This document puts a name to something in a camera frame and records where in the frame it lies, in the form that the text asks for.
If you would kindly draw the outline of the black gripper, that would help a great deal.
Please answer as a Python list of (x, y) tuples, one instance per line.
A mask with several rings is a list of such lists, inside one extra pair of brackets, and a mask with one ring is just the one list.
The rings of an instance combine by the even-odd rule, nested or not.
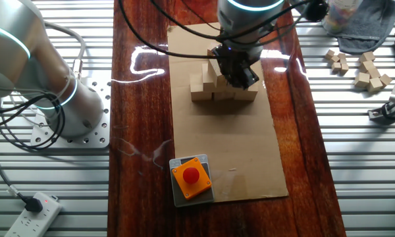
[(259, 81), (258, 75), (250, 68), (234, 68), (230, 73), (230, 66), (254, 64), (260, 59), (262, 47), (250, 47), (237, 49), (227, 44), (220, 44), (212, 49), (212, 54), (216, 56), (221, 74), (227, 82), (234, 88), (248, 89)]

